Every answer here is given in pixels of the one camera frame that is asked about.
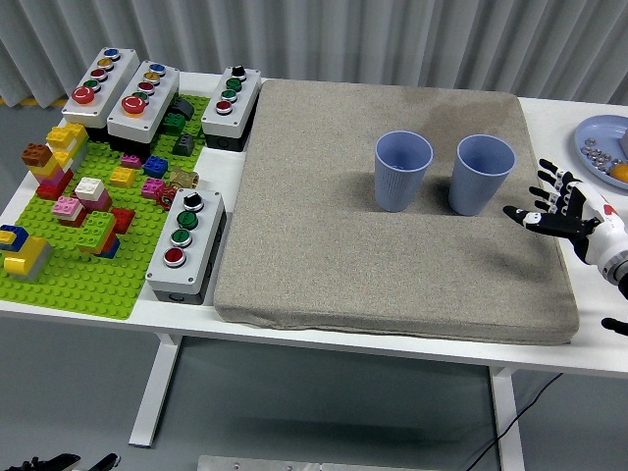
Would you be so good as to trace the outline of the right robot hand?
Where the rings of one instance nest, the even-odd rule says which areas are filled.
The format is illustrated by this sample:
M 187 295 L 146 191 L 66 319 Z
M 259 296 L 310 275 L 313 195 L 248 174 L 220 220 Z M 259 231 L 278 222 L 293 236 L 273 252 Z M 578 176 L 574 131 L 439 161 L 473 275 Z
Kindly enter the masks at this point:
M 553 190 L 531 186 L 530 193 L 537 197 L 534 211 L 507 205 L 503 213 L 533 233 L 569 240 L 582 262 L 597 266 L 608 281 L 615 282 L 614 270 L 627 261 L 623 220 L 592 185 L 546 159 L 540 166 L 538 177 Z

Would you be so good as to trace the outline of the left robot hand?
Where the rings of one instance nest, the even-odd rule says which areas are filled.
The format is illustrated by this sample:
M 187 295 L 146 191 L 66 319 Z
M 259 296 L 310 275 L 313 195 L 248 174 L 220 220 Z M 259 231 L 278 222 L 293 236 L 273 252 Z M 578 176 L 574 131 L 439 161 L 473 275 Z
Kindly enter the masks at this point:
M 90 471 L 109 471 L 117 467 L 121 457 L 117 453 L 109 453 L 92 465 Z M 63 471 L 75 470 L 80 463 L 80 456 L 73 453 L 61 453 L 48 460 L 41 460 L 34 456 L 31 460 L 24 461 L 17 466 L 9 467 L 9 470 L 17 471 Z

